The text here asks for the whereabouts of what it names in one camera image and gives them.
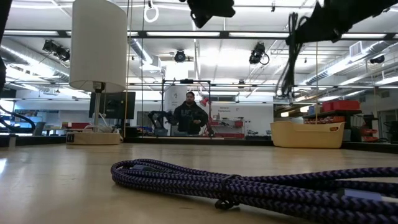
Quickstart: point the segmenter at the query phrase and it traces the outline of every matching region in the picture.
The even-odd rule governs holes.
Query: braided cable
[[[149,170],[133,169],[136,165]],[[398,184],[341,179],[398,177],[398,167],[240,177],[136,159],[114,164],[111,173],[115,183],[123,187],[230,200],[233,205],[242,203],[320,223],[398,223],[398,203],[335,193],[347,188],[395,197]]]

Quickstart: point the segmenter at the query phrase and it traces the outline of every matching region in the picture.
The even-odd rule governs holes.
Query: white lampshade
[[[95,91],[93,82],[106,83],[106,92],[126,89],[127,16],[106,0],[73,3],[70,86]]]

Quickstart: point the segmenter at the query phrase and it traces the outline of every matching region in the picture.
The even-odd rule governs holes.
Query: dark jacket
[[[207,113],[202,110],[195,102],[188,106],[185,101],[174,110],[174,119],[178,122],[178,131],[188,134],[199,134],[200,128],[206,125],[208,121]],[[194,120],[200,120],[200,124],[193,123]]]

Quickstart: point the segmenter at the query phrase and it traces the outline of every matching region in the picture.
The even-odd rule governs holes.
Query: computer monitor
[[[134,119],[134,108],[136,105],[136,92],[127,92],[127,116],[126,119]],[[99,112],[106,114],[107,119],[124,119],[126,111],[126,92],[124,93],[102,93],[99,104]],[[95,110],[95,93],[91,93],[89,117],[92,118]]]

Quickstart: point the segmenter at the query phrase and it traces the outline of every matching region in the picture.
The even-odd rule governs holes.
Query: spotlight
[[[178,50],[174,56],[175,62],[184,62],[186,59],[186,55],[183,50]]]
[[[242,79],[242,80],[239,80],[239,83],[238,83],[239,85],[244,85],[245,83],[244,83],[244,80]]]
[[[261,62],[261,59],[263,58],[263,56],[266,56],[268,58],[267,63]],[[267,65],[269,63],[269,56],[266,54],[266,47],[264,46],[263,43],[257,43],[254,50],[251,52],[249,62],[252,65],[257,64],[257,63]]]
[[[53,54],[63,62],[67,62],[70,59],[70,49],[63,48],[52,40],[45,40],[43,50]]]
[[[372,63],[372,64],[374,64],[374,63],[383,63],[384,60],[385,60],[384,55],[382,55],[380,57],[377,57],[377,58],[369,60],[369,62]]]

